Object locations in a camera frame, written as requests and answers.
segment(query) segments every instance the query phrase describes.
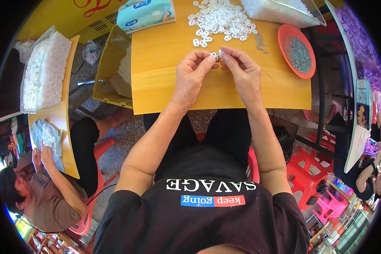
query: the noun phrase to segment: orange plate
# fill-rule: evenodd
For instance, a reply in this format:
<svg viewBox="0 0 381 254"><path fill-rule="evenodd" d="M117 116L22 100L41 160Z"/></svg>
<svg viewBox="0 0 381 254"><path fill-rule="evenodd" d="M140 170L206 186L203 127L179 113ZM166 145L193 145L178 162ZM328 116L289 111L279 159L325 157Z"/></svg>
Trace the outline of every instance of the orange plate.
<svg viewBox="0 0 381 254"><path fill-rule="evenodd" d="M308 49L309 54L310 54L310 59L312 60L312 66L311 66L311 68L307 74L305 74L303 72L299 72L297 69L295 69L292 66L292 64L288 61L288 59L286 58L284 48L282 46L284 43L284 38L287 36L295 36L295 37L299 38L306 45L306 48ZM315 59L315 53L313 52L312 45L310 45L306 36L298 28L291 26L289 24L283 24L278 29L278 43L279 43L279 47L281 48L281 52L284 55L286 62L288 63L289 67L291 67L291 69L294 71L294 73L296 73L299 77L301 77L303 79L312 78L313 75L315 74L315 71L316 71L316 59Z"/></svg>

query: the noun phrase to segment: purple decoration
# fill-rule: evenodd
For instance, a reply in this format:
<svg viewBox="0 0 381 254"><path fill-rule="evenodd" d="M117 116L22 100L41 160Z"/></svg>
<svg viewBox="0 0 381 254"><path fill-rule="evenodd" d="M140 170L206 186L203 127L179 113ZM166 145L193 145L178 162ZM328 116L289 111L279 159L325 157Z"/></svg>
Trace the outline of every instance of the purple decoration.
<svg viewBox="0 0 381 254"><path fill-rule="evenodd" d="M358 78L369 79L371 89L381 92L381 63L366 30L348 6L336 13L353 48Z"/></svg>
<svg viewBox="0 0 381 254"><path fill-rule="evenodd" d="M371 145L371 142L370 142L370 139L367 139L366 141L366 147L364 149L364 152L363 154L364 155L370 155L370 156L373 156L375 157L377 155L377 151L379 150L380 148L376 145Z"/></svg>

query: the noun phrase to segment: speckled floor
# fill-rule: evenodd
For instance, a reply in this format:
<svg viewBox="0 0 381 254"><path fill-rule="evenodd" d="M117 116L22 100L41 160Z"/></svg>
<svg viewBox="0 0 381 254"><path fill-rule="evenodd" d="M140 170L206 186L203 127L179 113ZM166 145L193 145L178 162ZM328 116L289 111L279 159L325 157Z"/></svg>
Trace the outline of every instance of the speckled floor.
<svg viewBox="0 0 381 254"><path fill-rule="evenodd" d="M107 35L101 36L95 39L96 43L99 43L101 48L103 48L105 44L105 40L107 39ZM84 45L79 43L72 67L72 72L76 72L80 67L83 58L81 56L81 52L83 50ZM342 90L342 82L340 81L340 72L331 70L331 68L335 68L339 66L338 61L335 58L325 58L325 63L322 65L324 68L323 77L325 78L325 92L331 92L332 94L343 94ZM92 65L88 63L84 63L81 70L77 74L71 75L71 84L70 90L75 88L78 82L84 82L89 80L94 80L96 76L97 65L99 61ZM75 93L71 98L77 98L79 95L84 93L85 91L89 91L93 89L93 84L86 85L83 89L80 89L77 93ZM344 104L344 101L337 101L333 99L337 103ZM326 97L326 115L330 114L331 105L333 103L331 97ZM92 98L89 98L82 106L88 109L91 112L96 113L101 118L106 118L117 108L116 106L106 104L104 102L96 101ZM319 110L319 87L318 87L318 78L317 73L312 78L312 108L315 110ZM190 111L189 118L192 123L192 126L196 133L203 133L207 130L210 119L213 117L215 110L193 110ZM302 110L294 110L294 109L268 109L269 114L273 114L276 117L281 119L285 119L292 123L298 124L298 134L307 137L310 131L315 131L315 129L310 129L307 127L308 120L305 119ZM84 117L85 114L76 110L74 113L74 118L80 119ZM110 130L106 135L106 138L113 138L115 140L115 145L112 146L106 153L100 157L98 161L98 165L103 173L104 179L107 180L114 173L119 172L122 166L124 159L126 158L128 152L131 150L132 146L144 135L145 129L142 122L142 115L134 116L129 122L123 124L121 127ZM305 150L310 151L306 145L298 142L295 145L303 147ZM111 184L115 184L118 179L112 181ZM96 200L92 217L96 221L100 221L103 213L107 207L108 199L113 192L113 187L102 192ZM307 210L307 212L303 211L304 217L307 218L310 216L311 211Z"/></svg>

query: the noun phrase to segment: brown shirt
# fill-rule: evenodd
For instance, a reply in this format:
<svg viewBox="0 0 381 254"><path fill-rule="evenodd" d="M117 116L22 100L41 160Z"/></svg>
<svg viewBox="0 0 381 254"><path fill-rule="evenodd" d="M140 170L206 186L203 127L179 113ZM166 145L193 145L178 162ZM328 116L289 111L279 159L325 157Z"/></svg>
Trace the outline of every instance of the brown shirt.
<svg viewBox="0 0 381 254"><path fill-rule="evenodd" d="M87 199L86 192L81 188L76 179L65 175L80 194L82 200ZM50 177L41 172L36 172L29 183L32 195L35 197L32 222L36 227L45 232L61 232L81 219L81 216L69 206L60 190Z"/></svg>

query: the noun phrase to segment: fingernail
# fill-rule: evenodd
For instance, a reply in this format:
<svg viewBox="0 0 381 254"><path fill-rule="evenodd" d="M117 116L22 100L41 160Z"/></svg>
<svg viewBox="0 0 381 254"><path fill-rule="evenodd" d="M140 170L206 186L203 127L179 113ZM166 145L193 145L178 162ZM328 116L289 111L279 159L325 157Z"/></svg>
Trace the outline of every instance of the fingernail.
<svg viewBox="0 0 381 254"><path fill-rule="evenodd" d="M225 52L222 52L221 56L223 57L223 60L226 62L230 59L229 55Z"/></svg>
<svg viewBox="0 0 381 254"><path fill-rule="evenodd" d="M214 62L216 62L216 59L213 56L208 56L208 63L213 64Z"/></svg>

